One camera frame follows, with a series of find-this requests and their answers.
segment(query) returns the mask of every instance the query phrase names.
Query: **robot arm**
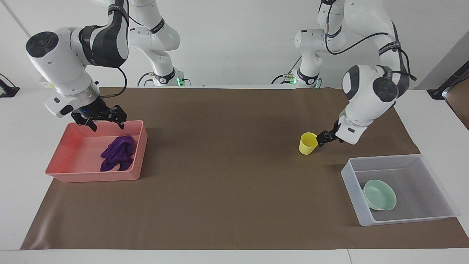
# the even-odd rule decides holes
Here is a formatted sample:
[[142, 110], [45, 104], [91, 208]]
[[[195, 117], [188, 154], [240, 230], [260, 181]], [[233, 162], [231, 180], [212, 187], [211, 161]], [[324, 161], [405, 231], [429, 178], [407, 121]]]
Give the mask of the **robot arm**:
[[[336, 52], [343, 48], [342, 39], [339, 38], [343, 34], [340, 33], [341, 28], [338, 28], [341, 8], [344, 11], [345, 25], [352, 32], [370, 39], [378, 47], [381, 65], [355, 65], [347, 71], [342, 80], [342, 88], [349, 104], [340, 114], [334, 128], [323, 131], [318, 136], [319, 146], [336, 139], [356, 144], [368, 126], [405, 93], [409, 86], [409, 76], [415, 79], [404, 66], [402, 55], [405, 53], [401, 49], [397, 30], [383, 8], [382, 0], [322, 0], [318, 21], [324, 29], [324, 42], [321, 49], [317, 46], [312, 50], [341, 53]], [[302, 68], [306, 68], [303, 63], [298, 70], [300, 78]]]
[[127, 0], [97, 2], [109, 4], [106, 26], [41, 32], [28, 40], [26, 50], [31, 62], [58, 93], [45, 103], [49, 111], [58, 117], [72, 113], [77, 124], [94, 131], [93, 120], [115, 122], [123, 129], [127, 115], [119, 106], [107, 107], [85, 68], [118, 68], [126, 61], [129, 4]]
[[184, 74], [178, 71], [165, 51], [179, 48], [181, 38], [161, 17], [155, 0], [130, 0], [141, 27], [130, 29], [130, 44], [143, 52], [153, 69], [155, 86], [178, 86]]
[[[302, 55], [302, 63], [299, 69], [294, 71], [294, 78], [298, 80], [301, 87], [313, 87], [319, 77], [319, 70], [323, 60], [319, 58], [319, 52], [328, 52], [327, 46], [332, 51], [340, 51], [346, 41], [342, 32], [342, 21], [344, 18], [343, 0], [336, 2], [333, 6], [323, 5], [319, 9], [318, 23], [321, 29], [305, 29], [295, 36], [295, 46]], [[325, 38], [327, 32], [333, 32]]]

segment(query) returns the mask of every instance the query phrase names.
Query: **black cable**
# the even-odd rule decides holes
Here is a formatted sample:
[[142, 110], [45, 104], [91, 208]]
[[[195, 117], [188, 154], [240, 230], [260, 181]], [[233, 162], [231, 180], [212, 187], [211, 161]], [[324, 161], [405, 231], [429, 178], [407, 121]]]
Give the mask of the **black cable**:
[[153, 79], [148, 79], [144, 82], [144, 86], [146, 86], [146, 82], [153, 81]]
[[332, 54], [332, 55], [339, 55], [339, 54], [342, 54], [348, 50], [350, 50], [351, 48], [354, 48], [355, 46], [357, 46], [358, 44], [364, 42], [365, 40], [369, 39], [369, 38], [372, 38], [372, 37], [375, 37], [375, 36], [378, 36], [378, 35], [389, 35], [388, 33], [384, 33], [384, 32], [379, 32], [379, 33], [374, 33], [374, 34], [371, 34], [370, 36], [367, 36], [365, 38], [363, 38], [362, 40], [358, 41], [357, 43], [353, 44], [352, 46], [342, 50], [342, 51], [339, 51], [339, 52], [332, 52], [330, 49], [329, 49], [329, 46], [327, 44], [327, 34], [325, 35], [325, 47], [327, 48], [327, 51]]
[[301, 60], [301, 58], [303, 58], [303, 56], [300, 56], [300, 57], [298, 58], [298, 60], [293, 64], [292, 68], [288, 71], [288, 74], [292, 73], [293, 69], [294, 69], [295, 66], [298, 64], [298, 62]]
[[0, 73], [0, 75], [2, 75], [9, 83], [11, 83], [11, 85], [13, 85], [13, 87], [16, 87], [16, 85], [12, 81], [10, 81], [10, 79], [8, 79], [5, 75], [3, 75], [1, 73]]
[[294, 64], [293, 67], [290, 69], [290, 71], [288, 72], [288, 74], [292, 73], [293, 68], [295, 68], [295, 66], [298, 64], [298, 62], [301, 60], [301, 58], [303, 58], [303, 56], [300, 56], [300, 57], [298, 58], [298, 60], [295, 62], [295, 64]]
[[192, 86], [192, 82], [189, 79], [182, 79], [183, 81], [189, 81], [190, 86]]
[[[331, 10], [332, 10], [332, 5], [331, 7], [329, 8], [329, 12], [327, 13], [327, 18], [326, 18], [326, 23], [329, 23], [329, 16], [331, 14]], [[389, 33], [385, 33], [385, 32], [378, 32], [378, 33], [374, 33], [374, 34], [371, 34], [370, 36], [367, 36], [363, 39], [361, 39], [360, 41], [356, 42], [355, 44], [353, 44], [352, 46], [342, 50], [342, 51], [339, 51], [339, 52], [332, 52], [330, 49], [329, 49], [329, 45], [327, 44], [327, 36], [328, 34], [325, 34], [325, 47], [327, 49], [327, 51], [332, 54], [332, 55], [339, 55], [339, 54], [342, 54], [348, 50], [350, 50], [351, 48], [357, 46], [358, 44], [362, 43], [363, 41], [369, 39], [369, 38], [372, 38], [372, 37], [375, 37], [375, 36], [378, 36], [378, 35], [389, 35]], [[404, 54], [404, 56], [406, 57], [406, 61], [407, 61], [407, 71], [408, 73], [406, 72], [402, 72], [402, 71], [398, 71], [398, 70], [393, 70], [392, 73], [399, 73], [399, 74], [402, 74], [402, 75], [405, 75], [405, 76], [409, 76], [410, 79], [412, 79], [413, 81], [417, 81], [417, 77], [415, 77], [414, 75], [412, 75], [410, 73], [410, 61], [409, 61], [409, 57], [407, 56], [407, 53], [402, 50], [401, 48], [399, 48], [399, 51]]]
[[131, 16], [129, 16], [130, 19], [132, 19], [133, 22], [139, 24], [140, 26], [144, 27], [144, 25], [140, 24], [139, 22], [137, 22], [135, 19], [133, 19]]
[[140, 79], [138, 79], [137, 87], [140, 85], [140, 82], [143, 80], [143, 78], [144, 78], [145, 76], [147, 76], [147, 75], [150, 75], [150, 73], [147, 72], [147, 73], [143, 74], [143, 75], [140, 77]]
[[413, 76], [412, 73], [410, 73], [410, 61], [409, 61], [409, 56], [407, 56], [407, 53], [402, 49], [402, 48], [399, 48], [399, 51], [404, 54], [404, 56], [406, 57], [406, 61], [407, 61], [407, 71], [409, 72], [408, 74], [405, 73], [405, 72], [400, 72], [400, 71], [396, 71], [396, 70], [393, 70], [393, 73], [400, 73], [402, 75], [405, 75], [405, 76], [409, 76], [411, 80], [413, 81], [417, 81], [417, 77]]
[[[329, 23], [329, 16], [330, 16], [330, 14], [331, 14], [331, 10], [332, 10], [332, 5], [331, 5], [331, 7], [329, 7], [329, 12], [327, 13], [326, 23]], [[364, 42], [365, 40], [367, 40], [367, 39], [369, 39], [369, 38], [372, 38], [372, 37], [378, 36], [378, 35], [389, 35], [389, 34], [388, 34], [388, 33], [385, 33], [385, 32], [379, 32], [379, 33], [371, 34], [370, 36], [367, 36], [367, 37], [363, 38], [362, 40], [358, 41], [357, 43], [353, 44], [352, 46], [350, 46], [350, 47], [348, 47], [348, 48], [346, 48], [346, 49], [344, 49], [344, 50], [342, 50], [342, 51], [339, 51], [339, 52], [332, 52], [332, 51], [329, 49], [329, 45], [327, 44], [327, 36], [328, 36], [328, 35], [329, 35], [329, 34], [325, 34], [325, 47], [326, 47], [327, 51], [328, 51], [330, 54], [332, 54], [332, 55], [339, 55], [339, 54], [342, 54], [342, 53], [344, 53], [344, 52], [350, 50], [351, 48], [357, 46], [358, 44]]]
[[273, 85], [273, 83], [275, 83], [276, 80], [280, 79], [283, 77], [283, 74], [282, 75], [278, 75], [277, 77], [275, 77], [275, 79], [270, 83], [271, 85]]
[[127, 76], [125, 75], [125, 72], [120, 67], [118, 67], [117, 69], [122, 73], [122, 76], [124, 76], [124, 87], [122, 88], [122, 90], [120, 92], [118, 92], [116, 94], [101, 96], [101, 99], [106, 99], [106, 98], [119, 96], [125, 91], [125, 89], [127, 89]]

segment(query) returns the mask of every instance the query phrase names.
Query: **green bowl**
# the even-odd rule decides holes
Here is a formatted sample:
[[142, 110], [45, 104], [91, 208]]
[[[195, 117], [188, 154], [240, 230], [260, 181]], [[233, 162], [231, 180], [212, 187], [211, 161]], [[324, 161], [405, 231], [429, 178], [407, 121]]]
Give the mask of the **green bowl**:
[[394, 190], [384, 181], [372, 179], [365, 184], [363, 194], [368, 206], [377, 211], [389, 211], [396, 207]]

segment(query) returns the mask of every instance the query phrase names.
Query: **pink tray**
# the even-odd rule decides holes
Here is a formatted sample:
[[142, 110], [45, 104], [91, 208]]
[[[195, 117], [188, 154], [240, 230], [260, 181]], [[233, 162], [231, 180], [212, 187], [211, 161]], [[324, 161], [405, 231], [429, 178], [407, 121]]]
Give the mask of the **pink tray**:
[[[45, 173], [62, 182], [136, 180], [140, 178], [148, 136], [143, 121], [127, 121], [124, 130], [111, 122], [96, 122], [98, 130], [70, 123], [52, 156]], [[99, 171], [106, 150], [116, 137], [130, 135], [137, 143], [127, 171]]]

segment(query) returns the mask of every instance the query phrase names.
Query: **brown paper mat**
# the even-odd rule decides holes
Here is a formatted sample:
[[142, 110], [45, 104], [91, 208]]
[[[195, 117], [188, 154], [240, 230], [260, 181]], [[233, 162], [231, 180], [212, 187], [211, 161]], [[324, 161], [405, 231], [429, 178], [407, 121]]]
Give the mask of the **brown paper mat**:
[[300, 135], [332, 128], [341, 90], [129, 89], [112, 103], [145, 121], [140, 180], [54, 180], [22, 249], [469, 247], [456, 218], [359, 225], [347, 160], [419, 153], [394, 109], [356, 146], [303, 156]]
[[446, 94], [446, 100], [461, 122], [469, 129], [469, 79], [451, 89]]

